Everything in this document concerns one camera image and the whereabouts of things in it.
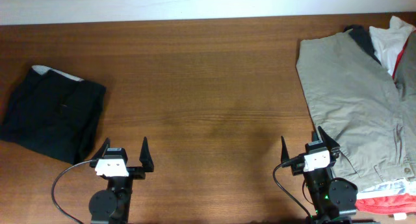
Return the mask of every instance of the gray cloth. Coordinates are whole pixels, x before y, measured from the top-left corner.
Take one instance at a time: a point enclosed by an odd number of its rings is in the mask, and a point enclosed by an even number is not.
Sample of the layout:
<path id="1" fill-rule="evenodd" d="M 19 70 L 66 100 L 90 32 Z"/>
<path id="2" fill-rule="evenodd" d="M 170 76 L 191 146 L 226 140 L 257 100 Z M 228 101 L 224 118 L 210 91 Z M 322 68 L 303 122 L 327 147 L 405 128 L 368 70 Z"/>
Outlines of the gray cloth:
<path id="1" fill-rule="evenodd" d="M 341 146 L 333 173 L 359 191 L 415 176 L 414 35 L 408 47 L 398 89 L 348 32 L 300 45 L 296 68 L 313 123 Z"/>

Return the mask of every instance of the black cloth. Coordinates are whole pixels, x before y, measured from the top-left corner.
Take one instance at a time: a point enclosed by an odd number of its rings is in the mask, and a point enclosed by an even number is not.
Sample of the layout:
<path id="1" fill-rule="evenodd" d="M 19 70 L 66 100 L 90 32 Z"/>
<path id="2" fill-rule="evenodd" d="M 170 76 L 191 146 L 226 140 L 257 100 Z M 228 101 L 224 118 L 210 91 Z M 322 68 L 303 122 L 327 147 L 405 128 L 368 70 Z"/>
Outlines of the black cloth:
<path id="1" fill-rule="evenodd" d="M 374 59 L 379 64 L 380 61 L 374 54 L 374 46 L 372 45 L 370 33 L 367 32 L 363 26 L 361 25 L 350 25 L 345 27 L 344 32 L 352 29 L 348 34 L 351 38 L 357 43 L 357 45 L 364 50 L 366 54 L 368 54 L 372 59 Z"/>
<path id="2" fill-rule="evenodd" d="M 105 87 L 30 69 L 10 96 L 0 139 L 76 164 L 94 148 Z"/>

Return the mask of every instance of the wooden table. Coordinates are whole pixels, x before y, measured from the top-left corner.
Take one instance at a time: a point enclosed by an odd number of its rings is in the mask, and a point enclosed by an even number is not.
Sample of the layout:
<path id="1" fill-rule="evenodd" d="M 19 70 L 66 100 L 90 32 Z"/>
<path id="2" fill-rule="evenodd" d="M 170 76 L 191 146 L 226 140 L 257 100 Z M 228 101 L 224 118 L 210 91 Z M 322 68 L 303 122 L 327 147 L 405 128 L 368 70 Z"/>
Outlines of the wooden table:
<path id="1" fill-rule="evenodd" d="M 106 137 L 139 165 L 144 136 L 155 172 L 133 185 L 131 223 L 294 223 L 303 210 L 273 182 L 280 136 L 304 152 L 313 125 L 295 64 L 303 39 L 350 24 L 388 27 L 392 14 L 75 23 L 0 27 L 0 113 L 33 64 L 107 87 L 96 149 Z M 416 24 L 416 14 L 397 14 Z M 1 223 L 71 223 L 52 204 L 69 165 L 0 142 Z M 302 176 L 278 178 L 302 197 Z M 88 166 L 59 181 L 60 205 L 86 223 L 106 181 Z M 392 223 L 393 218 L 358 214 Z M 412 223 L 409 217 L 400 223 Z"/>

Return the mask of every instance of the cable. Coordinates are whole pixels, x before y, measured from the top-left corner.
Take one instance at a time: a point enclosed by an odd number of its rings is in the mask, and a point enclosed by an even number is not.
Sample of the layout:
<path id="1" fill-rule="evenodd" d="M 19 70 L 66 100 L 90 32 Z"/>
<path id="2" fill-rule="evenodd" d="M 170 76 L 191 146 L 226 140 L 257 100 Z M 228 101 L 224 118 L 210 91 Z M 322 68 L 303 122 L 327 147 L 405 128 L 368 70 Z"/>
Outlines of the cable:
<path id="1" fill-rule="evenodd" d="M 73 216 L 71 216 L 71 215 L 69 215 L 69 213 L 67 213 L 67 212 L 65 212 L 59 205 L 58 205 L 58 203 L 57 203 L 57 200 L 55 199 L 55 186 L 57 185 L 57 182 L 58 182 L 58 180 L 66 173 L 66 172 L 68 172 L 70 169 L 72 169 L 72 168 L 76 168 L 77 166 L 80 166 L 80 165 L 83 165 L 83 164 L 86 164 L 86 163 L 89 163 L 89 162 L 95 162 L 95 161 L 97 161 L 96 159 L 93 159 L 93 160 L 87 160 L 87 161 L 85 161 L 85 162 L 80 162 L 80 163 L 78 163 L 78 164 L 75 164 L 75 165 L 73 165 L 73 166 L 71 166 L 70 168 L 68 168 L 68 169 L 65 169 L 63 172 L 61 172 L 59 175 L 58 175 L 58 177 L 55 179 L 55 181 L 53 181 L 53 184 L 52 184 L 52 189 L 51 189 L 51 197 L 52 197 L 52 201 L 53 201 L 53 204 L 58 208 L 58 210 L 59 211 L 61 211 L 65 216 L 67 216 L 68 218 L 70 218 L 70 219 L 72 219 L 72 220 L 74 220 L 74 222 L 76 222 L 76 223 L 78 223 L 78 224 L 84 224 L 82 221 L 79 221 L 78 219 L 76 219 L 75 217 L 73 217 Z"/>
<path id="2" fill-rule="evenodd" d="M 311 205 L 313 205 L 313 203 L 306 198 L 306 195 L 305 195 L 305 184 L 306 184 L 306 180 L 304 180 L 304 183 L 302 184 L 302 193 L 304 194 L 305 200 L 307 202 L 311 203 Z"/>
<path id="3" fill-rule="evenodd" d="M 291 195 L 285 188 L 283 188 L 283 186 L 279 183 L 279 181 L 276 178 L 276 171 L 282 167 L 284 164 L 290 163 L 291 161 L 287 161 L 284 163 L 279 164 L 278 166 L 276 166 L 276 168 L 274 168 L 273 170 L 273 179 L 274 182 L 279 186 L 279 188 L 284 191 L 294 202 L 296 202 L 300 208 L 302 208 L 303 210 L 305 210 L 306 214 L 308 217 L 312 217 L 311 214 L 309 213 L 309 211 L 307 211 L 307 209 L 305 208 L 305 206 L 303 206 L 296 198 L 293 197 L 293 195 Z"/>

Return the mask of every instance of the white backdrop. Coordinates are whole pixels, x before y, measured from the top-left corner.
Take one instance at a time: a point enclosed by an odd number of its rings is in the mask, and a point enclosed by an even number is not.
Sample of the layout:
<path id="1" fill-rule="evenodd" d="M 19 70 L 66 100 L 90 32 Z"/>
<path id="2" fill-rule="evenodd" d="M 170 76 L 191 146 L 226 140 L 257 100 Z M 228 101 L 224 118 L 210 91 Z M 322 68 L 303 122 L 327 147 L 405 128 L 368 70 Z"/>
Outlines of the white backdrop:
<path id="1" fill-rule="evenodd" d="M 416 11 L 416 0 L 0 0 L 0 24 Z"/>

